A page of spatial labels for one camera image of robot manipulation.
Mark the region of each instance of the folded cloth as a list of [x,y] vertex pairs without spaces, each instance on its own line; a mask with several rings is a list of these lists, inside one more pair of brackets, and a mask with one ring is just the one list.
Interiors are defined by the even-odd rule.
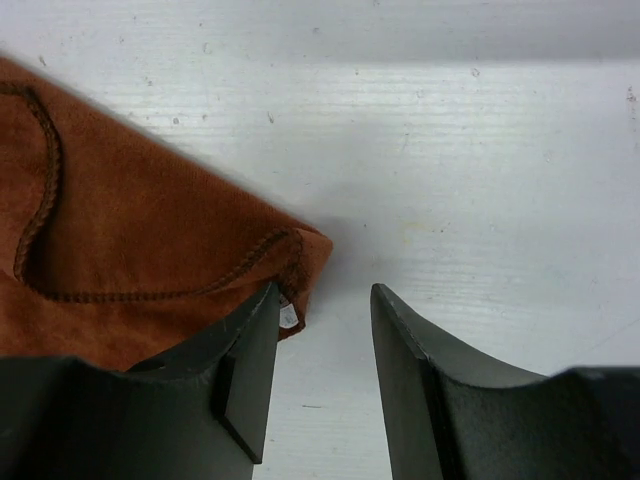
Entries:
[[0,354],[125,370],[276,281],[304,327],[332,244],[0,57]]

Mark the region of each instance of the white table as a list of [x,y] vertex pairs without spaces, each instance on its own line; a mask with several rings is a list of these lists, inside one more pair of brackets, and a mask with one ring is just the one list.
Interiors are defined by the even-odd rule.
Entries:
[[638,25],[637,0],[0,1],[0,49],[335,241],[258,480],[391,477],[374,282],[536,372],[640,363]]

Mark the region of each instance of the brown cloth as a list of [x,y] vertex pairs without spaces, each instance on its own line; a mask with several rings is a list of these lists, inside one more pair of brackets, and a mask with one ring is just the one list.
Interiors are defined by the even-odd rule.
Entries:
[[279,283],[304,327],[332,244],[0,58],[0,354],[109,369]]

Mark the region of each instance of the white tabletop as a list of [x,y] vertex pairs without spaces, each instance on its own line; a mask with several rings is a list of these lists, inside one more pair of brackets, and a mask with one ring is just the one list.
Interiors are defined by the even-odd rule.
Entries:
[[336,245],[255,478],[391,478],[385,282],[550,374],[640,363],[637,0],[2,0],[0,49]]

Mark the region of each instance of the white tag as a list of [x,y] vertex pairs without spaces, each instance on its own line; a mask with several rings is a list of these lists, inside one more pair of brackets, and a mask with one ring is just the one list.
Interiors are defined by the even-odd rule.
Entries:
[[292,303],[280,309],[280,326],[282,328],[288,330],[295,327],[298,323],[298,315],[296,315],[296,309],[293,308]]

